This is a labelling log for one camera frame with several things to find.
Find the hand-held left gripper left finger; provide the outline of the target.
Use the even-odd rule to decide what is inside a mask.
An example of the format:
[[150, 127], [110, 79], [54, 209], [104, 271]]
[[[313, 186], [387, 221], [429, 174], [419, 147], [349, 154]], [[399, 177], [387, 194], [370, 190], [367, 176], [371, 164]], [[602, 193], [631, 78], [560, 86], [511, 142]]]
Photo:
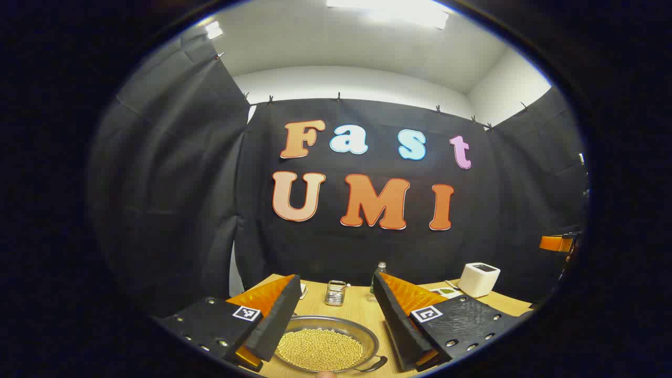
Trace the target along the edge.
[[209, 359], [257, 373], [295, 315], [300, 284], [299, 275], [288, 275], [230, 299], [198, 299], [154, 320]]

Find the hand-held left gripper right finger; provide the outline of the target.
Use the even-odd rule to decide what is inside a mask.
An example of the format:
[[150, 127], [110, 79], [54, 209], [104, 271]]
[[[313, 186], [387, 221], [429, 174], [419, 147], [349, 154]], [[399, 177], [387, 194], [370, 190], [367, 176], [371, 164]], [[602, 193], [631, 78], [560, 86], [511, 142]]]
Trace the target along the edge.
[[457, 363], [531, 316], [531, 311], [512, 316], [469, 295], [447, 299], [383, 272], [373, 276], [373, 293], [402, 371]]

